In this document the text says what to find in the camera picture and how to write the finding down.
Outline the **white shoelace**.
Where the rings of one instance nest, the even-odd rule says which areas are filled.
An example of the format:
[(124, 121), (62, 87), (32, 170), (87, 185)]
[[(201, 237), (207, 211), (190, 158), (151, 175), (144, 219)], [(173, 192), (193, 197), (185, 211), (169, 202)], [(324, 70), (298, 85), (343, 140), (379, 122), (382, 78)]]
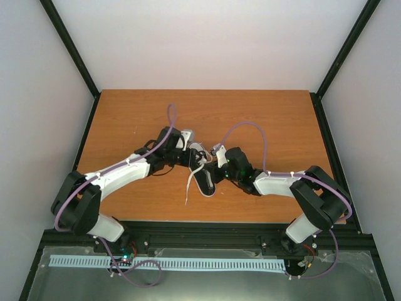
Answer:
[(191, 175), (192, 175), (192, 174), (191, 174), (191, 172), (190, 172), (190, 175), (189, 175), (188, 180), (187, 180), (186, 188), (185, 188), (185, 204), (188, 203), (190, 185), (191, 185), (192, 181), (195, 181), (195, 178), (194, 178), (194, 177), (193, 177), (192, 179), (190, 178)]

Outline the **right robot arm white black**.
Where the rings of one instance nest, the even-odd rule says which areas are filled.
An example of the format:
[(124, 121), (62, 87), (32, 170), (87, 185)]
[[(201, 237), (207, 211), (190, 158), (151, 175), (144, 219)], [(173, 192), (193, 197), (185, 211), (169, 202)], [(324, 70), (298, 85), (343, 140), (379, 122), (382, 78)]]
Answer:
[(214, 184), (231, 181), (246, 194), (294, 198), (302, 214), (280, 235), (279, 245), (289, 255), (300, 253), (301, 245), (320, 231), (330, 230), (352, 215), (349, 195), (322, 168), (311, 166), (300, 172), (272, 172), (254, 168), (238, 147), (215, 146), (216, 161), (208, 171)]

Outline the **black white canvas sneaker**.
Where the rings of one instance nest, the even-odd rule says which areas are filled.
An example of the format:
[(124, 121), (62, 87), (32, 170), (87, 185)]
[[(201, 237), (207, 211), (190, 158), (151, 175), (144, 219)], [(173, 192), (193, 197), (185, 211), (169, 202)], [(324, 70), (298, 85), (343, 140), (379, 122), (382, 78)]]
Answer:
[(191, 142), (189, 144), (189, 149), (197, 149), (198, 151), (204, 151), (204, 158), (201, 160), (199, 168), (191, 172), (190, 178), (195, 178), (195, 182), (200, 193), (205, 197), (211, 197), (216, 191), (215, 184), (212, 183), (211, 174), (209, 171), (205, 170), (205, 164), (210, 163), (212, 156), (205, 149), (205, 147), (200, 142)]

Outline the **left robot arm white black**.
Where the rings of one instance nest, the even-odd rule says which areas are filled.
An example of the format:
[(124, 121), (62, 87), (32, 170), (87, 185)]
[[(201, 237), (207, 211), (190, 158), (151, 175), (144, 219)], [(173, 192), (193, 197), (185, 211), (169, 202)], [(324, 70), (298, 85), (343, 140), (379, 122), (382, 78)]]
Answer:
[(70, 172), (51, 206), (55, 229), (70, 231), (76, 236), (103, 238), (116, 252), (126, 251), (131, 239), (127, 228), (116, 218), (101, 214), (101, 202), (120, 188), (152, 176), (165, 166), (184, 166), (199, 172), (209, 155), (193, 137), (191, 130), (165, 127), (157, 139), (149, 140), (116, 164), (87, 174)]

